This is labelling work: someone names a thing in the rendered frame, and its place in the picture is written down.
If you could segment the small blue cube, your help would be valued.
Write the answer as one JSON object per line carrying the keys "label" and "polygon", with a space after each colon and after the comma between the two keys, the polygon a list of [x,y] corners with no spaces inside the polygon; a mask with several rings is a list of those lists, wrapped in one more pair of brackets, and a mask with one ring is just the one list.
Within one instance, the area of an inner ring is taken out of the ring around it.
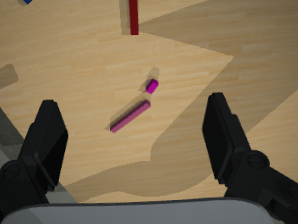
{"label": "small blue cube", "polygon": [[23,0],[27,5],[32,1],[32,0]]}

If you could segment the small magenta block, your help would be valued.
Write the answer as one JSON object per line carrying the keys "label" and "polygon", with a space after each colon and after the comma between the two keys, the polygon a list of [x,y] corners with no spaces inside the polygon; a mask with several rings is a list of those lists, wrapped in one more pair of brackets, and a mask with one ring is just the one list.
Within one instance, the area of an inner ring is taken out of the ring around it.
{"label": "small magenta block", "polygon": [[146,87],[146,92],[152,94],[158,85],[158,81],[152,78],[152,80]]}

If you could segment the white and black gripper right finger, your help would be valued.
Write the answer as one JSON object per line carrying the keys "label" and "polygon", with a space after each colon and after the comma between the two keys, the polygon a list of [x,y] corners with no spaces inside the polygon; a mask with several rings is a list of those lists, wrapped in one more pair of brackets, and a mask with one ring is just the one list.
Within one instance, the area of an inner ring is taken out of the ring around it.
{"label": "white and black gripper right finger", "polygon": [[214,178],[227,187],[223,197],[251,200],[274,219],[298,224],[298,183],[270,167],[264,153],[251,150],[222,92],[208,97],[202,133]]}

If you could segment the pink rod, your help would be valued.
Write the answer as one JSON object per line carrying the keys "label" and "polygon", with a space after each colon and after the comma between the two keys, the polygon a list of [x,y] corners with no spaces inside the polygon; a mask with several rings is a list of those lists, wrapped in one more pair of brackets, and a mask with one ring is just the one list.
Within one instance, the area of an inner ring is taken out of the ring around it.
{"label": "pink rod", "polygon": [[149,107],[151,107],[151,103],[147,99],[144,100],[141,104],[139,104],[137,107],[135,107],[133,110],[131,110],[125,116],[123,116],[120,120],[118,120],[116,123],[114,123],[112,126],[110,126],[110,131],[113,133],[117,132],[119,129],[124,127],[126,124],[128,124],[130,121],[132,121],[137,116],[139,116],[141,113],[143,113]]}

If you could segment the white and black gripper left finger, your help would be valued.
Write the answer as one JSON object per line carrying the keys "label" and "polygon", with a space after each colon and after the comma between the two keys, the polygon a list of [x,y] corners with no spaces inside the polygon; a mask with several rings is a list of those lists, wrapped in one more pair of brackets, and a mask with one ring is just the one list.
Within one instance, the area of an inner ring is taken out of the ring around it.
{"label": "white and black gripper left finger", "polygon": [[17,160],[0,169],[0,224],[17,209],[50,204],[45,195],[58,185],[67,141],[57,102],[43,100]]}

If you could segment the red rod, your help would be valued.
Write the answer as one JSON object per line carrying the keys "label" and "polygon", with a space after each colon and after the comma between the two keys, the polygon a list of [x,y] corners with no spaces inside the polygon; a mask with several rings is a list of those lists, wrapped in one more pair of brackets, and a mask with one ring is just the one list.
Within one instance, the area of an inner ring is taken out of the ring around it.
{"label": "red rod", "polygon": [[138,4],[137,0],[129,0],[131,35],[139,35],[138,30]]}

